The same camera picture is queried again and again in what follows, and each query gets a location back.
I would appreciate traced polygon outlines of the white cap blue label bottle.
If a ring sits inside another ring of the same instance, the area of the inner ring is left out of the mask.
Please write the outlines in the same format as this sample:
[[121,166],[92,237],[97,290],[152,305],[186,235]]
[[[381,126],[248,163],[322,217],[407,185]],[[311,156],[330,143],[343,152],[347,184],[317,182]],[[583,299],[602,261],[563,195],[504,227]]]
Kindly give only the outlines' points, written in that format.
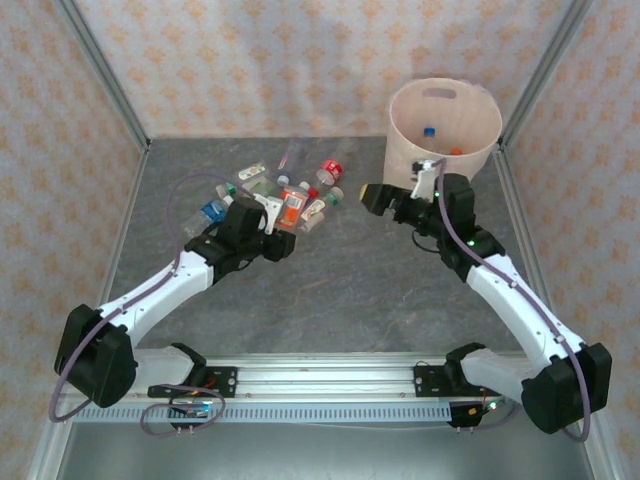
[[227,195],[206,203],[183,223],[183,232],[189,237],[195,237],[208,227],[222,222],[233,201],[234,199]]

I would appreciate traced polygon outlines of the red label clear bottle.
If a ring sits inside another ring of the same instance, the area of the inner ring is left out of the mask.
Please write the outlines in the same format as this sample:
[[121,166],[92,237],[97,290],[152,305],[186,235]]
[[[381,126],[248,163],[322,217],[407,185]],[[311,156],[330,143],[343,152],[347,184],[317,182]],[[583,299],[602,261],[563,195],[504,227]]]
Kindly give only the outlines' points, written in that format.
[[326,159],[316,171],[320,186],[333,186],[344,172],[343,165],[334,158]]

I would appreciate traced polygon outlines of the bright orange bottle white sticker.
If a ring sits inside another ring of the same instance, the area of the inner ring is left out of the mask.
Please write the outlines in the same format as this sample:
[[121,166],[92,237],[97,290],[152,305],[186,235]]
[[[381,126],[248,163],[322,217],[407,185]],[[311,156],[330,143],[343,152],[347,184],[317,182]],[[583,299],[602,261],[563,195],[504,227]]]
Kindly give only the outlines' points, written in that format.
[[283,205],[276,226],[283,230],[294,230],[304,206],[309,199],[310,184],[306,181],[297,186],[286,186],[283,189]]

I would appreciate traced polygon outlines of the clear bottle green white label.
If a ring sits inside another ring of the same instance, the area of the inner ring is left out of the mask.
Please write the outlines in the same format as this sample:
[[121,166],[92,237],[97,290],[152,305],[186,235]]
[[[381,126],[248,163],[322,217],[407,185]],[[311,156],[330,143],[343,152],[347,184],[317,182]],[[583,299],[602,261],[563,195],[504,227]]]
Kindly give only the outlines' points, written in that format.
[[241,183],[246,183],[255,177],[267,174],[268,171],[269,169],[267,165],[264,162],[259,161],[239,170],[237,173],[237,178]]

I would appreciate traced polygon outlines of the clear bottle green band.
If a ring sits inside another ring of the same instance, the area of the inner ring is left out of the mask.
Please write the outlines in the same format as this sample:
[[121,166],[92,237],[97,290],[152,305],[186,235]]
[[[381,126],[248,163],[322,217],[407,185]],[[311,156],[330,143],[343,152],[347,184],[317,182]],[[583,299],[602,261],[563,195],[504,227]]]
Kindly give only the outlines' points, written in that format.
[[339,187],[332,187],[324,196],[315,198],[303,211],[299,230],[308,233],[319,226],[343,199],[344,192]]

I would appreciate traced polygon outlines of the pink plastic bin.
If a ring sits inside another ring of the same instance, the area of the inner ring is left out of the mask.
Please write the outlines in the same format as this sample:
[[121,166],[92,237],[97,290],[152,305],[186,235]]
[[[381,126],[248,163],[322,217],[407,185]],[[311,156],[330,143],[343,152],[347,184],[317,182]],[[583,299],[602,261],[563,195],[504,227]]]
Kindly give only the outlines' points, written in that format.
[[[426,127],[436,129],[438,153],[422,148]],[[389,100],[383,182],[413,190],[413,162],[440,157],[447,159],[447,173],[471,180],[484,167],[502,128],[498,104],[482,86],[448,78],[413,80]],[[465,154],[449,155],[455,147]]]

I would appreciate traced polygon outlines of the purple tinted clear bottle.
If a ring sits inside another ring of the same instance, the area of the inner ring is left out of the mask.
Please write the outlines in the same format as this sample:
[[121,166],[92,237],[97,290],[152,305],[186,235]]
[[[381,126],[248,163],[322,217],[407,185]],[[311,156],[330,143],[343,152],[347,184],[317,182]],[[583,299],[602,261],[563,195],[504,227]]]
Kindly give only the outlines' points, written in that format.
[[291,139],[278,164],[276,180],[279,186],[284,187],[291,183],[305,155],[305,141],[301,138]]

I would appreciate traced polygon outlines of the small circuit board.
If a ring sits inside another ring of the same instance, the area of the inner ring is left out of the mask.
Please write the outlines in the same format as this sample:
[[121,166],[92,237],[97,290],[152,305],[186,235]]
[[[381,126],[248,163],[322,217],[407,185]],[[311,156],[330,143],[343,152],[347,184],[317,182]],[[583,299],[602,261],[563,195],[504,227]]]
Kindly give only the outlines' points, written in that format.
[[503,397],[500,398],[491,398],[489,400],[481,400],[480,402],[471,402],[466,407],[466,412],[470,416],[479,416],[482,417],[489,412],[492,412],[502,406],[505,403]]
[[210,404],[208,402],[196,402],[193,399],[169,401],[169,409],[178,418],[208,418],[210,414]]

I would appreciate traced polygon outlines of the aluminium table side rail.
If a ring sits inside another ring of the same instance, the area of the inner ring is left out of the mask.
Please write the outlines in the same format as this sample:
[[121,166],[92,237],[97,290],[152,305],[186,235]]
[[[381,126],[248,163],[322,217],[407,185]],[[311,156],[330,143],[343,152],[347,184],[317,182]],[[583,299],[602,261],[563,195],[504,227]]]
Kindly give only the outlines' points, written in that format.
[[93,304],[100,308],[109,302],[113,289],[114,280],[118,275],[118,268],[121,260],[122,250],[126,243],[131,218],[135,209],[140,186],[144,178],[146,165],[148,163],[151,147],[148,146],[140,156],[134,178],[128,190],[124,210],[121,214],[116,238],[112,245],[111,253],[106,264],[106,273],[102,280],[100,290],[93,300]]
[[513,224],[520,255],[524,265],[524,278],[532,292],[550,309],[553,309],[551,297],[545,284],[542,270],[536,256],[533,238],[531,236],[526,218],[524,205],[518,195],[517,186],[508,164],[506,154],[495,146],[491,157],[493,158],[500,183],[504,192],[507,208]]

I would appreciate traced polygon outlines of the aluminium frame post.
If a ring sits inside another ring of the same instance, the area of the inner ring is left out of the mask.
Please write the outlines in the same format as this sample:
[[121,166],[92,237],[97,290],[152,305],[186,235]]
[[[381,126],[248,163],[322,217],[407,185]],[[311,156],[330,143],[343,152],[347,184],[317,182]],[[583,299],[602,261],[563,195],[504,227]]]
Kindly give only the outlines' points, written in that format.
[[535,102],[550,80],[577,30],[582,25],[593,2],[594,0],[571,0],[565,15],[551,37],[514,111],[503,128],[503,132],[497,142],[501,151],[506,151],[516,139]]
[[115,106],[127,130],[143,152],[149,150],[151,138],[147,135],[141,120],[136,114],[127,94],[117,78],[106,54],[92,31],[89,22],[76,0],[51,0],[58,9],[72,34],[79,42],[89,65],[97,75],[107,96]]

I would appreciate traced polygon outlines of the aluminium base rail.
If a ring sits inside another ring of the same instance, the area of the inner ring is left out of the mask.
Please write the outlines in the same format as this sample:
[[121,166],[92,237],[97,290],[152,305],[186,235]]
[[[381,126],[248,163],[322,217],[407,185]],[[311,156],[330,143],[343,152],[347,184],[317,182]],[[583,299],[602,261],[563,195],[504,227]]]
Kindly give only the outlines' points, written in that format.
[[[418,359],[409,354],[240,355],[209,358],[188,355],[175,346],[137,350],[133,358],[106,366],[76,362],[66,382],[96,405],[110,407],[126,396],[146,395],[152,385],[180,386],[194,367],[231,366],[238,369],[235,397],[282,395],[416,396],[413,367],[418,363],[446,365],[442,357]],[[522,383],[538,374],[519,356],[500,356],[480,349],[462,361],[464,377],[513,400]]]

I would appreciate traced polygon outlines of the aluminium frame leg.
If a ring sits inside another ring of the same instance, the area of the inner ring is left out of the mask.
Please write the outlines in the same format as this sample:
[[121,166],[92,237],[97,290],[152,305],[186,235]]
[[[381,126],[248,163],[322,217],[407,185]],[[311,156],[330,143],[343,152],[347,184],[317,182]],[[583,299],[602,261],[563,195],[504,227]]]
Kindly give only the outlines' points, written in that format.
[[45,419],[26,480],[57,480],[73,426],[72,420]]
[[608,407],[590,416],[589,436],[582,446],[593,480],[619,480],[619,458],[611,420]]

